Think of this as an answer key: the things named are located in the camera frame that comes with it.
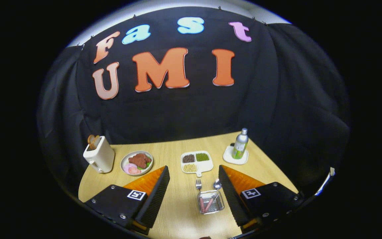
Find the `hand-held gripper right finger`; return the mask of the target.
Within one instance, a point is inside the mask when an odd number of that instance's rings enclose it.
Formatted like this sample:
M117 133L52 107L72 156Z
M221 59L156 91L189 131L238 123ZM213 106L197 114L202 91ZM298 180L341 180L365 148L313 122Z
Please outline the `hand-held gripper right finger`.
M278 182L265 184L226 165L219 166L219 180L242 233L266 228L304 203L301 194Z

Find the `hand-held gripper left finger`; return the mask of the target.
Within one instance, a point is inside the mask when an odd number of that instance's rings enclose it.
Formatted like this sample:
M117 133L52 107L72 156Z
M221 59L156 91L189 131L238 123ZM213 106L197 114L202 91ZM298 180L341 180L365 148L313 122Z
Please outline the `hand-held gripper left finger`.
M125 186L107 186L85 204L115 225L148 235L169 181L169 169L165 165Z

